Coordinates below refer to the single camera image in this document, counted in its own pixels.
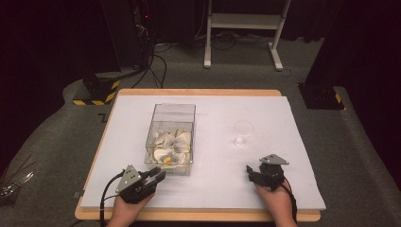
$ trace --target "metal stand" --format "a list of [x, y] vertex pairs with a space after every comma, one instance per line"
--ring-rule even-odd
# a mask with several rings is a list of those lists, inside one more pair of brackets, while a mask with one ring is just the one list
[[232, 14], [232, 13], [212, 13], [212, 0], [209, 0], [207, 17], [206, 46], [204, 52], [204, 67], [212, 66], [211, 33], [212, 27], [225, 28], [249, 28], [249, 29], [275, 29], [273, 43], [269, 43], [269, 51], [274, 61], [277, 71], [283, 70], [283, 64], [277, 53], [277, 45], [283, 30], [284, 22], [287, 18], [288, 8], [291, 0], [286, 0], [283, 11], [280, 15], [257, 15], [257, 14]]

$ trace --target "clear plastic container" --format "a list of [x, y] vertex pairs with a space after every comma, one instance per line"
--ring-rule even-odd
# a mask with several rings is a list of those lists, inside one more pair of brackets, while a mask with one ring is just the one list
[[194, 162], [193, 104], [156, 104], [146, 143], [145, 164], [167, 174], [189, 175]]

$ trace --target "gray carpet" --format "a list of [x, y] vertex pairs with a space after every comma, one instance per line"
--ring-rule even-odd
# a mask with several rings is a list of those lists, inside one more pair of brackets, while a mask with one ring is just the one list
[[[161, 45], [156, 52], [167, 63], [165, 88], [277, 89], [288, 97], [299, 132], [316, 174], [327, 210], [317, 222], [299, 226], [401, 226], [401, 196], [394, 181], [375, 153], [344, 88], [335, 87], [346, 110], [321, 111], [305, 107], [297, 83], [307, 73], [322, 42], [280, 41], [279, 55], [285, 67], [277, 72], [266, 43], [236, 44], [228, 50], [212, 49], [212, 67], [203, 68], [203, 48]], [[214, 41], [224, 48], [227, 43]], [[160, 78], [163, 63], [154, 59]], [[131, 87], [140, 75], [123, 79], [119, 89]], [[25, 183], [14, 205], [0, 207], [0, 226], [70, 226], [79, 192], [86, 181], [96, 149], [105, 129], [102, 116], [110, 106], [75, 106], [72, 98], [81, 81], [64, 90], [65, 105], [35, 130], [9, 167], [33, 165], [35, 176]], [[137, 88], [156, 88], [151, 73]], [[84, 221], [77, 226], [98, 226]], [[266, 223], [138, 222], [137, 226], [267, 226]]]

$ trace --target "human hand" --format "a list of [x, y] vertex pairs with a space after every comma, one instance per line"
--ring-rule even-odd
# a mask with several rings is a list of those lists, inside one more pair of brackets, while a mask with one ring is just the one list
[[[287, 180], [283, 185], [289, 188]], [[263, 202], [266, 204], [268, 211], [272, 215], [277, 227], [297, 226], [295, 220], [292, 218], [292, 204], [288, 192], [282, 186], [277, 187], [274, 191], [268, 191], [260, 184], [254, 183], [257, 192], [262, 197]]]
[[144, 198], [138, 204], [125, 203], [121, 197], [114, 200], [113, 214], [108, 227], [128, 227], [138, 217], [139, 212], [154, 197], [154, 193]]

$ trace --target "black cable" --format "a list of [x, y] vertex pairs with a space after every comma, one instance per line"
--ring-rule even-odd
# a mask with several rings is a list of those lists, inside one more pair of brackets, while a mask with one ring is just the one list
[[138, 85], [139, 82], [141, 82], [141, 80], [144, 78], [144, 76], [145, 76], [145, 75], [147, 74], [147, 72], [149, 71], [150, 66], [151, 66], [152, 63], [153, 63], [153, 54], [151, 55], [150, 63], [149, 63], [149, 65], [148, 65], [147, 70], [145, 70], [144, 74], [142, 74], [142, 77], [141, 77], [138, 81], [136, 81], [136, 83], [133, 84], [131, 88], [134, 88], [136, 85]]
[[72, 225], [70, 225], [70, 227], [74, 227], [74, 226], [80, 224], [81, 222], [83, 222], [83, 220], [77, 220], [77, 221], [74, 222]]
[[105, 224], [106, 224], [106, 222], [104, 221], [104, 201], [106, 199], [104, 199], [104, 198], [106, 197], [107, 189], [109, 189], [110, 184], [112, 184], [112, 182], [114, 182], [115, 179], [122, 177], [124, 175], [124, 172], [125, 172], [125, 169], [123, 169], [123, 171], [121, 173], [115, 175], [115, 177], [113, 177], [107, 183], [106, 187], [104, 188], [103, 195], [101, 196], [101, 200], [100, 200], [100, 209], [99, 209], [99, 212], [100, 212], [100, 226], [101, 227], [104, 227]]
[[158, 56], [158, 55], [153, 55], [153, 56], [156, 57], [156, 58], [159, 58], [159, 59], [162, 60], [163, 63], [165, 64], [165, 71], [164, 71], [164, 73], [163, 73], [162, 82], [160, 83], [160, 88], [164, 88], [164, 83], [165, 83], [165, 78], [166, 78], [166, 71], [167, 71], [167, 64], [166, 64], [166, 61], [165, 61], [162, 57], [160, 57], [160, 56]]
[[259, 38], [257, 38], [255, 41], [240, 41], [240, 40], [237, 40], [237, 43], [238, 44], [263, 44], [263, 43], [268, 43], [272, 39], [272, 37], [269, 37], [267, 40], [260, 41], [260, 40], [262, 40], [262, 38], [264, 38], [264, 37], [263, 36], [259, 36]]
[[201, 38], [201, 39], [197, 39], [195, 42], [194, 42], [194, 48], [197, 48], [197, 49], [201, 49], [201, 48], [204, 48], [205, 46], [206, 46], [206, 41], [205, 41], [205, 39], [206, 38]]
[[217, 50], [228, 50], [228, 49], [233, 48], [236, 44], [236, 38], [233, 36], [233, 34], [219, 36], [218, 40], [221, 41], [222, 43], [232, 42], [232, 44], [226, 48], [220, 48], [220, 47], [210, 44], [212, 47], [214, 47]]
[[[156, 44], [156, 47], [163, 46], [163, 45], [165, 45], [165, 44]], [[166, 52], [167, 50], [171, 49], [172, 46], [173, 46], [173, 44], [172, 44], [171, 42], [168, 42], [168, 48], [167, 48], [167, 49], [155, 51], [155, 53], [163, 53], [163, 52]]]
[[154, 79], [154, 84], [156, 84], [156, 88], [159, 88], [159, 86], [157, 85], [157, 82], [159, 82], [159, 84], [162, 84], [162, 82], [159, 80], [159, 78], [157, 77], [157, 75], [153, 72], [153, 70], [150, 68], [149, 69], [151, 74], [153, 75], [153, 79]]
[[118, 195], [113, 195], [113, 196], [110, 196], [110, 197], [108, 197], [108, 198], [106, 198], [106, 199], [104, 199], [105, 201], [106, 200], [108, 200], [108, 199], [111, 199], [111, 198], [113, 198], [113, 197], [117, 197]]
[[281, 186], [287, 191], [289, 195], [289, 199], [291, 200], [291, 205], [292, 205], [292, 218], [294, 219], [295, 223], [297, 223], [297, 212], [298, 212], [297, 201], [295, 200], [295, 197], [292, 194], [291, 184], [289, 184], [287, 178], [284, 179], [287, 181], [289, 189], [283, 183], [281, 184]]
[[198, 30], [198, 33], [195, 35], [195, 38], [201, 33], [201, 28], [203, 26], [205, 14], [206, 14], [206, 0], [203, 0], [203, 13], [202, 13], [201, 20], [200, 20], [200, 29]]

